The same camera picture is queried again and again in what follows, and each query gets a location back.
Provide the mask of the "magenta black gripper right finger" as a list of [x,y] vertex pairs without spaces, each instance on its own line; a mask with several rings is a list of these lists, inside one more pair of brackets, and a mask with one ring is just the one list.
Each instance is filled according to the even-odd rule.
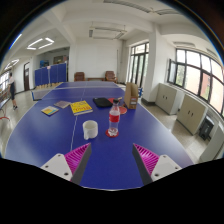
[[157,155],[138,144],[133,144],[132,153],[144,185],[181,170],[168,155]]

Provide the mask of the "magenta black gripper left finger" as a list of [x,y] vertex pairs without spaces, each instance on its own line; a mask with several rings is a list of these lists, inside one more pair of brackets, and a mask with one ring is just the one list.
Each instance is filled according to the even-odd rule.
[[91,153],[91,144],[87,143],[65,155],[56,154],[42,165],[41,168],[79,185]]

